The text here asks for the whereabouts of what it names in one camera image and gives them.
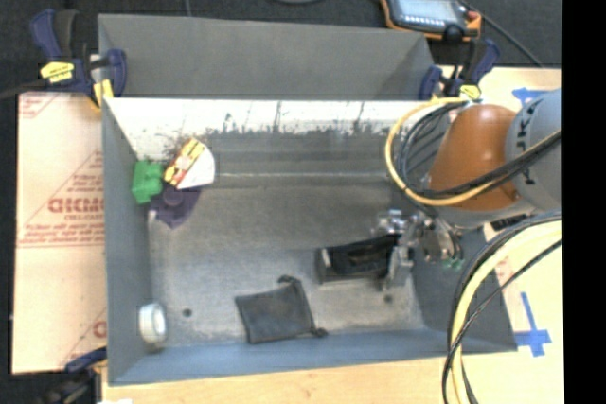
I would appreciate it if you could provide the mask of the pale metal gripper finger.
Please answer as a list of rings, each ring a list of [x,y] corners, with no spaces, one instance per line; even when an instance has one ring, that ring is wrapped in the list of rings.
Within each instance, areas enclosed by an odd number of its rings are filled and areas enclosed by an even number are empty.
[[[376,236],[394,245],[401,244],[403,235],[403,214],[400,209],[389,209],[377,216]]]
[[[382,282],[382,290],[403,288],[414,267],[413,250],[407,246],[396,246],[388,259],[387,272]]]

